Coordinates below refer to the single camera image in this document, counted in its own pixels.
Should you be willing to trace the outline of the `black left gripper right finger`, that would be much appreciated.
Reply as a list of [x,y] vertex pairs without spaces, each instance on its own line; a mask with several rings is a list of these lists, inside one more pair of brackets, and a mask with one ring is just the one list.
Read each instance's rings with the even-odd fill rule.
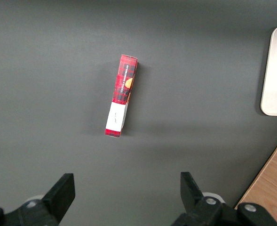
[[180,176],[181,199],[186,210],[174,226],[277,226],[277,221],[261,205],[243,202],[236,209],[211,195],[203,195],[189,172]]

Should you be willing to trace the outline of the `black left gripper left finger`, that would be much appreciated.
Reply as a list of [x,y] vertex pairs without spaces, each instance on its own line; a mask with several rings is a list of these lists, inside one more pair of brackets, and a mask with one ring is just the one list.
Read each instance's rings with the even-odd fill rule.
[[42,198],[31,198],[10,213],[0,208],[0,226],[58,226],[74,198],[74,174],[65,173]]

